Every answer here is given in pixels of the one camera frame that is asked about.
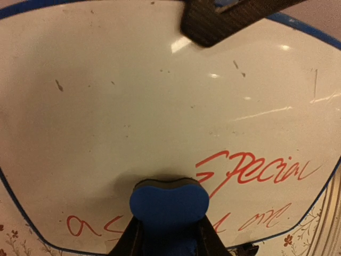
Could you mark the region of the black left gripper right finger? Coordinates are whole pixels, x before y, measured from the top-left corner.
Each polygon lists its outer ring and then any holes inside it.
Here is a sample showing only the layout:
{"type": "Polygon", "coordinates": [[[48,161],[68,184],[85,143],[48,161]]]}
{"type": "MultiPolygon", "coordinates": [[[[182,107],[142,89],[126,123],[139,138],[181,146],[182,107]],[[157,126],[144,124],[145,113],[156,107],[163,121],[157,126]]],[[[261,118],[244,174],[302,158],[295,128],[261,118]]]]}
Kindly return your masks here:
{"type": "Polygon", "coordinates": [[[232,256],[205,215],[196,227],[197,256],[232,256]]]}

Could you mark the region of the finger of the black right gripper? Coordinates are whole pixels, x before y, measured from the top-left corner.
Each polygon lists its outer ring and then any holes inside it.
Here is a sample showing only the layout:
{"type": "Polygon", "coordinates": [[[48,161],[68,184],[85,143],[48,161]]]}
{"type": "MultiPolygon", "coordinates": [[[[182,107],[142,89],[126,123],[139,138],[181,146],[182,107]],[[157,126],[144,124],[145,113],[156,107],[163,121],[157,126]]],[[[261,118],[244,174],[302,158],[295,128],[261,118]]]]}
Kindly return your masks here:
{"type": "Polygon", "coordinates": [[[201,47],[212,47],[244,28],[301,1],[236,1],[217,7],[214,1],[187,1],[180,30],[201,47]]]}

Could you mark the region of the blue whiteboard eraser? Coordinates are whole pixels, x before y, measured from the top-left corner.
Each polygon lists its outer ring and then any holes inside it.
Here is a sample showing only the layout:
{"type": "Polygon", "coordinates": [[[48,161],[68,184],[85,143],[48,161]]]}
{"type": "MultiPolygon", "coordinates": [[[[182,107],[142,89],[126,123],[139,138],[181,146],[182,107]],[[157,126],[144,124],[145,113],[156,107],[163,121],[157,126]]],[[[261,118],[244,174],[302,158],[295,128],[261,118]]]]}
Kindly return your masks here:
{"type": "Polygon", "coordinates": [[[142,223],[143,255],[195,255],[197,223],[209,207],[197,180],[145,179],[135,185],[129,206],[142,223]]]}

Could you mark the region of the small blue-framed whiteboard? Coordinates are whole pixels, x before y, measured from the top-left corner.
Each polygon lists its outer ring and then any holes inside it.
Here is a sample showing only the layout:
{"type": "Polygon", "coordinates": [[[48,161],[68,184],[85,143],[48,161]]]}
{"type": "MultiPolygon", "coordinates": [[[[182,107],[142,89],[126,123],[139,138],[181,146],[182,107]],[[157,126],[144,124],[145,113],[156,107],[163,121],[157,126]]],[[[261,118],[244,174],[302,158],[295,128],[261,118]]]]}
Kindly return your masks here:
{"type": "Polygon", "coordinates": [[[143,179],[196,178],[227,247],[288,232],[340,159],[340,47],[283,14],[210,48],[178,1],[1,17],[1,174],[32,230],[101,254],[143,179]]]}

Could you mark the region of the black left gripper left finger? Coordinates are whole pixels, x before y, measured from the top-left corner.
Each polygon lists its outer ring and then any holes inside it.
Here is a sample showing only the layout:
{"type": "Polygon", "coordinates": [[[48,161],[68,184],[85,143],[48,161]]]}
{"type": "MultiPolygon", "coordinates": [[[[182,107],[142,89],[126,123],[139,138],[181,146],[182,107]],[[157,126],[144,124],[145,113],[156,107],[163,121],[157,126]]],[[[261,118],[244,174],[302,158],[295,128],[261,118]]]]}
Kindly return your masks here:
{"type": "Polygon", "coordinates": [[[142,256],[143,255],[143,224],[132,217],[114,248],[108,256],[142,256]]]}

